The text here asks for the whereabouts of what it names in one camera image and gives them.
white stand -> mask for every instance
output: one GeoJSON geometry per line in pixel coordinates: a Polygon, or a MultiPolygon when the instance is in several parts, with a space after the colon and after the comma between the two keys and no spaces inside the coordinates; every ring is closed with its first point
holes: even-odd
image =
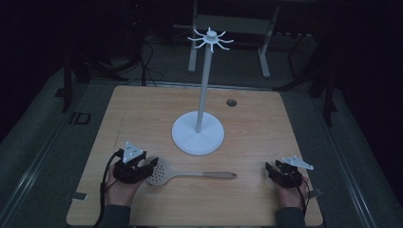
{"type": "Polygon", "coordinates": [[[201,79],[201,97],[198,112],[188,112],[181,115],[180,118],[172,126],[172,138],[175,144],[184,152],[192,155],[205,155],[215,151],[222,144],[224,140],[224,128],[216,117],[204,112],[205,97],[207,94],[208,77],[210,74],[211,58],[214,52],[213,46],[217,44],[223,49],[219,39],[221,35],[213,30],[208,30],[206,35],[202,35],[199,39],[191,39],[193,41],[203,40],[203,43],[196,48],[202,47],[207,44],[204,56],[204,66],[201,79]]]}

cable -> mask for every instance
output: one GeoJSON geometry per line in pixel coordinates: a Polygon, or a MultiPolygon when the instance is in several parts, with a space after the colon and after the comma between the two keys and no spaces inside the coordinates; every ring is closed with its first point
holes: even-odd
{"type": "Polygon", "coordinates": [[[303,214],[303,216],[305,217],[306,209],[307,209],[307,207],[308,207],[308,202],[309,202],[309,186],[308,186],[308,183],[305,181],[304,178],[302,178],[302,180],[306,183],[306,186],[307,186],[307,188],[308,188],[308,200],[307,200],[307,202],[305,202],[305,198],[303,197],[303,194],[302,194],[301,190],[299,189],[299,186],[298,186],[296,180],[294,179],[293,175],[291,174],[291,171],[290,171],[289,167],[288,167],[287,165],[286,165],[285,167],[287,168],[287,171],[288,171],[288,173],[289,173],[289,176],[290,176],[291,179],[293,180],[293,183],[296,185],[296,189],[298,190],[299,196],[301,197],[301,202],[302,202],[302,214],[303,214]]]}
{"type": "Polygon", "coordinates": [[[115,157],[121,157],[123,155],[124,150],[120,149],[119,151],[113,153],[112,157],[110,157],[109,161],[107,162],[105,171],[104,171],[104,176],[101,182],[100,186],[100,204],[101,204],[101,211],[100,215],[98,217],[98,220],[96,221],[95,225],[93,227],[98,227],[104,217],[104,212],[105,212],[105,192],[106,192],[106,175],[107,171],[109,170],[109,166],[112,163],[112,161],[115,159],[115,157]]]}

vertical pole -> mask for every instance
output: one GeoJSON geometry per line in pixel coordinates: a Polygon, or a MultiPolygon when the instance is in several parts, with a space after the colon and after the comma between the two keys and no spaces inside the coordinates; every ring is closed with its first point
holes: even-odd
{"type": "Polygon", "coordinates": [[[202,115],[204,113],[204,104],[205,97],[207,93],[207,85],[208,85],[208,77],[210,75],[210,67],[211,67],[211,57],[213,52],[211,52],[211,45],[207,44],[205,46],[205,55],[204,55],[204,66],[202,70],[202,79],[201,79],[201,98],[199,102],[199,111],[198,111],[198,121],[196,124],[196,133],[201,133],[202,128],[202,115]]]}

